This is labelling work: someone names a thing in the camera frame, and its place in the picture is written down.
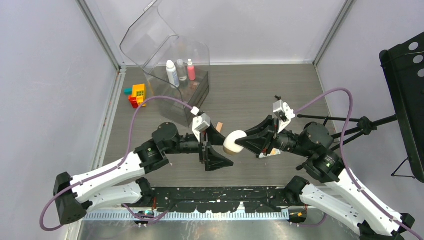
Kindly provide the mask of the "clear acrylic drawer organizer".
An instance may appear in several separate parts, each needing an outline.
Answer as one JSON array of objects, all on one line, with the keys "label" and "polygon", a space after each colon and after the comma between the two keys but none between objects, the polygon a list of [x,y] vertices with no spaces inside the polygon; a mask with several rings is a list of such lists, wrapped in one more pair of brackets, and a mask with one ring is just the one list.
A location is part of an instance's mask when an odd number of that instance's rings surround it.
[{"label": "clear acrylic drawer organizer", "polygon": [[[192,107],[201,107],[210,92],[210,50],[204,43],[178,34],[171,27],[181,7],[181,2],[173,0],[152,1],[130,25],[119,48],[142,69],[150,94],[168,97],[156,102],[161,116],[189,127],[194,116],[187,107],[173,99],[179,99]],[[189,80],[188,74],[186,81],[179,81],[179,88],[173,88],[168,80],[166,62],[172,60],[176,65],[178,59],[183,60],[187,73],[188,59],[192,59],[196,74],[194,81],[200,83],[189,101],[184,99],[182,90],[184,82]]]}]

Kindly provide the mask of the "white cylindrical bottle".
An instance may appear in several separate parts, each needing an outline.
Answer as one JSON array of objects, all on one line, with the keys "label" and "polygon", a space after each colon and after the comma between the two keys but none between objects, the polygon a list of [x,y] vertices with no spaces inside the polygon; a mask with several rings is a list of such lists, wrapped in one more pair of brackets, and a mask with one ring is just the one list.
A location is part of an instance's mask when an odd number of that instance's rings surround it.
[{"label": "white cylindrical bottle", "polygon": [[168,60],[166,62],[166,73],[168,77],[168,81],[171,86],[175,89],[180,87],[179,77],[177,73],[176,66],[172,60]]}]

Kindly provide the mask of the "pink spray bottle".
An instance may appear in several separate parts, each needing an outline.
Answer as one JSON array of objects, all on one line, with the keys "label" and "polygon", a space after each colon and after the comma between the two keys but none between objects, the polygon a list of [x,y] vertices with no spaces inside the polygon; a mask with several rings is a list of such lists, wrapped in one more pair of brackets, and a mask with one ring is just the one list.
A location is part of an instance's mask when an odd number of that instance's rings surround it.
[{"label": "pink spray bottle", "polygon": [[191,58],[187,60],[187,74],[190,81],[196,80],[195,66]]}]

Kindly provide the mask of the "eyeshadow palette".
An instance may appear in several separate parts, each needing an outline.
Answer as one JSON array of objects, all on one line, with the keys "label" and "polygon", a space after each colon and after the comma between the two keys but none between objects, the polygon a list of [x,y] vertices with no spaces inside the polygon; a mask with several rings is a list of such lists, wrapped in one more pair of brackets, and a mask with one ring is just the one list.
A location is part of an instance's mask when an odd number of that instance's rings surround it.
[{"label": "eyeshadow palette", "polygon": [[196,94],[199,85],[199,82],[191,80],[187,80],[183,83],[182,93],[186,101],[189,101]]}]

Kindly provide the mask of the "clear small bottle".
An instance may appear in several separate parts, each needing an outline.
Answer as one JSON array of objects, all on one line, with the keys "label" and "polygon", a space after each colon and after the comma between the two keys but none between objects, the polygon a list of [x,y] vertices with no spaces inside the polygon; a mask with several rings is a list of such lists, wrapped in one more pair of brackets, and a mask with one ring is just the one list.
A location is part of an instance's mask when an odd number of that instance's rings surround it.
[{"label": "clear small bottle", "polygon": [[181,82],[186,81],[188,78],[188,74],[187,74],[184,61],[182,59],[177,59],[175,62],[175,66],[176,66],[176,71],[177,71],[179,81]]}]

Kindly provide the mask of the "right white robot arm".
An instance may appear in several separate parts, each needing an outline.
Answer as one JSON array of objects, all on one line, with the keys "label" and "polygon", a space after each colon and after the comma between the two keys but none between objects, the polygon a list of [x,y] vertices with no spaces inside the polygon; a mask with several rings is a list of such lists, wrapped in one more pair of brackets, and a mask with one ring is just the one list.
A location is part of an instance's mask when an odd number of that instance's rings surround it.
[{"label": "right white robot arm", "polygon": [[234,153],[246,149],[257,156],[279,150],[305,157],[306,161],[298,169],[331,188],[340,199],[295,176],[285,187],[287,202],[316,207],[349,227],[362,240],[400,240],[402,233],[412,231],[415,219],[392,209],[370,192],[346,166],[341,155],[333,151],[334,138],[324,125],[310,122],[296,134],[286,130],[288,124],[288,120],[269,116],[250,130],[232,132],[224,147]]}]

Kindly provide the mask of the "white oval compact case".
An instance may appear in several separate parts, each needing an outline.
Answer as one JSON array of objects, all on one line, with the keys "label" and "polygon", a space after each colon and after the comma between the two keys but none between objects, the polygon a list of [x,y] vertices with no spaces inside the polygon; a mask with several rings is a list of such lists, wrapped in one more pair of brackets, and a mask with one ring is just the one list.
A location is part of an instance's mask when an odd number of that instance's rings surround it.
[{"label": "white oval compact case", "polygon": [[244,150],[244,147],[236,144],[236,140],[246,137],[246,132],[236,130],[230,133],[223,143],[223,151],[228,155],[236,155]]}]

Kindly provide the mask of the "small printed cream tube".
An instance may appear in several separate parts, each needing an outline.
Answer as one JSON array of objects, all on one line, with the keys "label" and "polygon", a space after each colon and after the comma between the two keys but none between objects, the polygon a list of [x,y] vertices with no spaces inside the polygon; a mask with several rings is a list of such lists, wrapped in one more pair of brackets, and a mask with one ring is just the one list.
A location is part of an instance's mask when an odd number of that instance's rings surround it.
[{"label": "small printed cream tube", "polygon": [[274,148],[270,153],[261,153],[258,158],[259,159],[263,159],[263,158],[268,158],[268,157],[273,157],[273,156],[277,156],[280,155],[282,153],[281,150]]}]

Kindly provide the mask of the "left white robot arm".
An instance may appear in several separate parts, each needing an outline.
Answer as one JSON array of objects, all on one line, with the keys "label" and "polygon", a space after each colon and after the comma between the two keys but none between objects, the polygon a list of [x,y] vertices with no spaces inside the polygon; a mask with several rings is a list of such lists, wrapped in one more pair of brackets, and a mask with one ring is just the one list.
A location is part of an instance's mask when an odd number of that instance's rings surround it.
[{"label": "left white robot arm", "polygon": [[223,143],[224,137],[213,126],[197,138],[180,135],[175,124],[165,122],[126,158],[80,175],[59,174],[53,189],[59,222],[68,225],[88,212],[113,205],[148,207],[156,193],[144,176],[168,165],[168,155],[198,154],[207,172],[232,167],[231,160],[213,149]]}]

